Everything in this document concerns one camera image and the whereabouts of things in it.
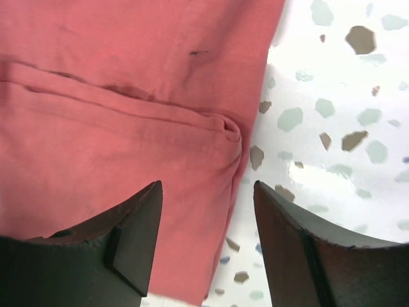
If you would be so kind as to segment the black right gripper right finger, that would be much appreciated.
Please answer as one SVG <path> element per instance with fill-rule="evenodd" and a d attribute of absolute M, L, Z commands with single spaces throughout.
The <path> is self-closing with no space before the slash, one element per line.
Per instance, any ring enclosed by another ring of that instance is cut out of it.
<path fill-rule="evenodd" d="M 274 306 L 407 306 L 408 244 L 353 232 L 254 184 Z"/>

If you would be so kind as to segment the salmon pink t shirt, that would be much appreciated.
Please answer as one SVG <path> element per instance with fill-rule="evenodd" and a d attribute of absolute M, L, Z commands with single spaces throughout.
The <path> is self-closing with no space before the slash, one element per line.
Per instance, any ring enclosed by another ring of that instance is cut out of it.
<path fill-rule="evenodd" d="M 2 1 L 1 233 L 48 236 L 154 181 L 149 290 L 206 299 L 282 1 Z"/>

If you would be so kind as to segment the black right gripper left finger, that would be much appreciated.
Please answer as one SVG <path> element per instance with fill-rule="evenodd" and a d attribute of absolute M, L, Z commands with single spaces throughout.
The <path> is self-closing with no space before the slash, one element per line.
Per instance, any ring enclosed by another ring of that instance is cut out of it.
<path fill-rule="evenodd" d="M 1 305 L 139 306 L 147 296 L 162 183 L 51 237 L 1 237 Z"/>

